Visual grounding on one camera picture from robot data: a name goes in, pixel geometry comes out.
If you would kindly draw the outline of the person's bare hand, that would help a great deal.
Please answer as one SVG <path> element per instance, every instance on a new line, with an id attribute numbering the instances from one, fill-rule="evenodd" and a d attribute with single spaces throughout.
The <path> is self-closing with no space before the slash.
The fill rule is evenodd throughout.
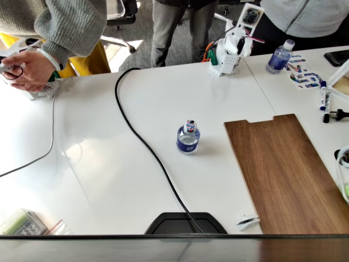
<path id="1" fill-rule="evenodd" d="M 56 70 L 50 60 L 38 51 L 26 51 L 9 57 L 7 63 L 17 66 L 25 64 L 23 74 L 11 86 L 28 92 L 41 91 Z"/>

